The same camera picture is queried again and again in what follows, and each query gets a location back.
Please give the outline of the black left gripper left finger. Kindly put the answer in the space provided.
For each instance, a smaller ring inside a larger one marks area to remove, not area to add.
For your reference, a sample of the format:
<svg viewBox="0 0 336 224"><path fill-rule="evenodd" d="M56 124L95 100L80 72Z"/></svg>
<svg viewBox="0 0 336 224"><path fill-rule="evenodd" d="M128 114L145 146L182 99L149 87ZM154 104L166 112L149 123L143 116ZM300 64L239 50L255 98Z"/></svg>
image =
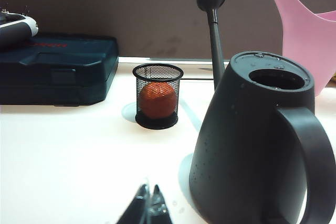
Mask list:
<svg viewBox="0 0 336 224"><path fill-rule="evenodd" d="M147 223L147 212L150 201L150 191L148 184L142 184L136 191L132 201L125 212L119 218L117 224Z"/></svg>

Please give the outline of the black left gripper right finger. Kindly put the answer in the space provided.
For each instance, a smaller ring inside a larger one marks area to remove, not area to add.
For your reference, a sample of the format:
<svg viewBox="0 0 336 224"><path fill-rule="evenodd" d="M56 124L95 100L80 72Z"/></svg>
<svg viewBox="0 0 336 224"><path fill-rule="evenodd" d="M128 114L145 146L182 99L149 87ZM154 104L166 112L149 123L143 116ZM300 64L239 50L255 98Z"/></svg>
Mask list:
<svg viewBox="0 0 336 224"><path fill-rule="evenodd" d="M146 222L151 224L172 224L170 213L164 196L158 185L154 186L153 194L147 209Z"/></svg>

